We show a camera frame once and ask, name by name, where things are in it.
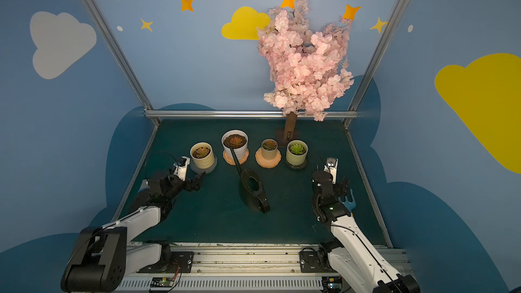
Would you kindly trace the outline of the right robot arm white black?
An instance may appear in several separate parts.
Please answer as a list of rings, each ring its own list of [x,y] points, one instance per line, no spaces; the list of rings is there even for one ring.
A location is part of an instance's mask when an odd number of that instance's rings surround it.
[[[416,279],[401,274],[362,233],[353,214],[340,201],[339,186],[333,179],[324,170],[312,173],[313,212],[339,242],[326,250],[331,268],[354,292],[420,292]]]

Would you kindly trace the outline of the yellow ribbed succulent pot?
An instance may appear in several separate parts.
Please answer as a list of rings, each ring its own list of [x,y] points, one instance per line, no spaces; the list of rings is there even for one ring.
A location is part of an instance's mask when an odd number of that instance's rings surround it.
[[[213,149],[207,142],[198,142],[190,150],[195,166],[201,170],[209,169],[215,163]]]

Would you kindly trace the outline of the black saucer under green pot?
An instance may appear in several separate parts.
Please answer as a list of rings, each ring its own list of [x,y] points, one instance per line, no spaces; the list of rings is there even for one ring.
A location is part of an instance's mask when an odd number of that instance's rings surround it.
[[[293,165],[293,164],[291,164],[290,162],[288,162],[287,160],[284,160],[285,164],[286,164],[289,168],[291,168],[291,169],[293,169],[293,170],[302,170],[302,169],[305,169],[305,168],[307,167],[307,165],[308,165],[308,161],[309,161],[309,159],[308,159],[308,157],[306,157],[305,160],[304,160],[304,162],[303,162],[302,164],[299,164],[299,165]]]

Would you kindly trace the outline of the pink cherry blossom tree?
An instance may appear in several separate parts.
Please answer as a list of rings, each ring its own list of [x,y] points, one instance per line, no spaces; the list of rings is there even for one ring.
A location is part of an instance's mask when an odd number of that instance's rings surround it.
[[[353,85],[346,58],[356,11],[348,7],[339,23],[310,29],[308,0],[283,0],[269,11],[269,24],[258,31],[258,50],[270,67],[275,88],[264,100],[282,111],[281,141],[295,139],[300,112],[321,122],[326,110]]]

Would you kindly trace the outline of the blue yellow garden fork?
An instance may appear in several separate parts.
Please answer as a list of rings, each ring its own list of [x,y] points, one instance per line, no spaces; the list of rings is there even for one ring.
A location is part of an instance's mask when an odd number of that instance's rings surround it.
[[[352,189],[349,189],[347,194],[340,198],[340,201],[350,212],[356,208],[356,201]]]

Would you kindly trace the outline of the small beige succulent pot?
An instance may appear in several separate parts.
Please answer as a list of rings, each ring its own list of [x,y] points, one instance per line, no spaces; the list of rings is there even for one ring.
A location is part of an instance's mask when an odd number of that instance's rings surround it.
[[[273,160],[278,153],[278,143],[273,139],[266,139],[261,145],[261,156],[265,160]]]

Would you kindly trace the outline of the right circuit board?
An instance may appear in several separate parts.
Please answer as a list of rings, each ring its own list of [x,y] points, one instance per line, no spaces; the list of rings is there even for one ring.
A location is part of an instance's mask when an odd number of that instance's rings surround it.
[[[322,277],[322,293],[340,293],[343,280],[340,277]]]

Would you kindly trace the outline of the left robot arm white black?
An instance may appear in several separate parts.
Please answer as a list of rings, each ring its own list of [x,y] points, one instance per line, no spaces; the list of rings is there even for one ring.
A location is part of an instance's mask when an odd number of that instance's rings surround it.
[[[83,229],[62,275],[61,290],[112,292],[126,275],[159,262],[163,245],[129,248],[128,244],[165,221],[179,193],[199,191],[205,176],[202,172],[183,180],[176,174],[159,172],[138,192],[133,212],[107,225]]]

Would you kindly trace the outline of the white ribbed succulent pot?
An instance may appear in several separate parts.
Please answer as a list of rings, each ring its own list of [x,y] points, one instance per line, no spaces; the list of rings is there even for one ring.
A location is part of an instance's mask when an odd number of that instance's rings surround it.
[[[224,148],[224,156],[233,158],[232,153],[241,160],[248,153],[248,136],[241,130],[230,130],[222,137],[222,145]]]

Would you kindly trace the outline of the pink saucer under white pot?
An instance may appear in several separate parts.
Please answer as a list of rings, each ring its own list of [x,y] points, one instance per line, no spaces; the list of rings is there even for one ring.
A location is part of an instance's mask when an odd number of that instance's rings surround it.
[[[246,150],[245,156],[238,160],[239,163],[244,164],[247,161],[248,157],[249,157],[249,150]],[[229,165],[236,165],[233,157],[231,155],[229,155],[226,151],[223,152],[223,158]]]

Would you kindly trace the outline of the grey saucer under yellow pot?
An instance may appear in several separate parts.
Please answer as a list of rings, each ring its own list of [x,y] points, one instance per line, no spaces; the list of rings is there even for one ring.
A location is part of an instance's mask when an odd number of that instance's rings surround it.
[[[190,162],[190,168],[196,174],[211,173],[217,166],[217,160],[215,155],[210,154],[202,159],[192,158]]]

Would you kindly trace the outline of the pale green succulent pot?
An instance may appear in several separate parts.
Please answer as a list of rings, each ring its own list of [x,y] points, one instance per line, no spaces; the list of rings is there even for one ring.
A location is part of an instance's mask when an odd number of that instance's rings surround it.
[[[286,160],[293,165],[302,164],[307,157],[308,146],[305,142],[300,140],[293,140],[289,142],[286,149]]]

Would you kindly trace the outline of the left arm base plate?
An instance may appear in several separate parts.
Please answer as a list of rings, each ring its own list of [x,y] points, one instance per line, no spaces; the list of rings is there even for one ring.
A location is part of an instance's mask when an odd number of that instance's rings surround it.
[[[166,251],[160,255],[157,263],[138,270],[137,273],[190,273],[193,266],[194,252]]]

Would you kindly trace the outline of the dark green watering can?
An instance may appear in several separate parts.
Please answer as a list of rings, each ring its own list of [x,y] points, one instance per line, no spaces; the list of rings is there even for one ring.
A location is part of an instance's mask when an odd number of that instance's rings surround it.
[[[251,169],[242,169],[234,149],[231,149],[233,161],[240,176],[240,197],[247,207],[261,213],[268,213],[270,205],[259,175]]]

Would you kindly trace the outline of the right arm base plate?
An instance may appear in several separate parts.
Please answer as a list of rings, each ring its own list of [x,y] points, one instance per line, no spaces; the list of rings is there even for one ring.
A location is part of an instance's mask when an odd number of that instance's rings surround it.
[[[304,248],[298,255],[302,273],[337,273],[331,267],[328,251]]]

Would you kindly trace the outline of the aluminium front rail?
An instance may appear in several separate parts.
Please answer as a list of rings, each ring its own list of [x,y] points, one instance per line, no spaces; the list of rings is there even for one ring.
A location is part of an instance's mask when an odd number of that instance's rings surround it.
[[[340,277],[342,292],[354,292],[338,273],[302,273],[299,252],[304,248],[327,250],[339,244],[337,240],[318,245],[305,244],[161,244],[164,251],[194,252],[190,273],[131,273],[123,278],[116,290],[126,292],[180,292],[212,290],[256,290],[279,292],[294,290],[322,291],[322,277]],[[141,248],[145,244],[131,244]],[[376,248],[403,275],[405,254],[394,249]],[[152,278],[174,278],[169,290],[151,290]]]

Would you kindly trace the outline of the pink saucer under beige pot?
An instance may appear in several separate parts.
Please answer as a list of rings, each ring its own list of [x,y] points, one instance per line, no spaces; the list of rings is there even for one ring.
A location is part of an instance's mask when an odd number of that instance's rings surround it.
[[[255,153],[255,160],[256,160],[257,164],[260,165],[260,167],[271,169],[271,168],[275,168],[280,163],[280,161],[282,159],[282,155],[278,149],[274,151],[275,157],[270,160],[267,160],[263,157],[262,151],[263,151],[263,148],[261,147]]]

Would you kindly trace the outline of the left circuit board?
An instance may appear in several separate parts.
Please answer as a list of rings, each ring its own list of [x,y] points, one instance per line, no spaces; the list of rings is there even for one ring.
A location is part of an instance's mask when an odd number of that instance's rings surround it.
[[[151,290],[169,290],[175,285],[174,278],[152,278],[150,283]]]

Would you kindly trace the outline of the circuit board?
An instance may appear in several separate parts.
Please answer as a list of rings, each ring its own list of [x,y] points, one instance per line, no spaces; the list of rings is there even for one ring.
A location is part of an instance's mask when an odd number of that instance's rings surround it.
[[[340,277],[322,277],[322,293],[340,293],[343,280]]]
[[[151,290],[169,290],[175,285],[174,278],[152,278],[150,283]]]

